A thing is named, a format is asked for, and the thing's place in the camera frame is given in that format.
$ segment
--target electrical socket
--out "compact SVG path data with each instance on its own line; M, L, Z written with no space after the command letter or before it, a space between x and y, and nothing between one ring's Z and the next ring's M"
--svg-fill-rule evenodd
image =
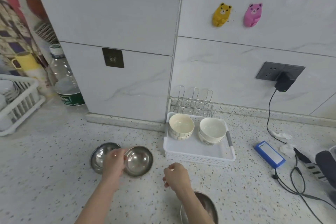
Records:
M282 72L289 72L292 77L296 79L305 68L306 67L304 66L294 66L266 61L259 70L256 78L267 81L276 81Z

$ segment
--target pink bear hook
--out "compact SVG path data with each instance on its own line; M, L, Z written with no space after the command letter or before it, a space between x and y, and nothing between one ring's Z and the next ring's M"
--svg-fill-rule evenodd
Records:
M250 4L244 16L244 25L253 27L260 20L263 4Z

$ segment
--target person's left arm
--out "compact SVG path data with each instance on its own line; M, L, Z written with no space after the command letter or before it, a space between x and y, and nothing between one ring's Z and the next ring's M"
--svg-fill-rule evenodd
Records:
M103 224L114 193L119 188L119 178L125 168L125 149L109 152L103 163L103 175L97 188L86 202L75 224Z

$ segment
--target white tissue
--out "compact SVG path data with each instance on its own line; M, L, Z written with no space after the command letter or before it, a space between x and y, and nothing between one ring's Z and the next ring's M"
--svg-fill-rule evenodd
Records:
M294 144L285 144L281 147L279 147L279 151L285 154L286 156L290 158L294 158L295 156L295 151L294 151Z
M286 140L291 140L293 137L289 134L286 134L286 133L275 133L274 131L272 130L269 130L271 132L271 134L273 136L275 136L276 138L278 139L286 139Z

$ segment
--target plastic water bottle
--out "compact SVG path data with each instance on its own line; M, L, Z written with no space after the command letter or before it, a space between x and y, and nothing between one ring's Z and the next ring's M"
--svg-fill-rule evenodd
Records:
M78 106L85 104L61 45L52 44L49 48L52 56L49 68L57 79L54 84L55 91L66 105Z

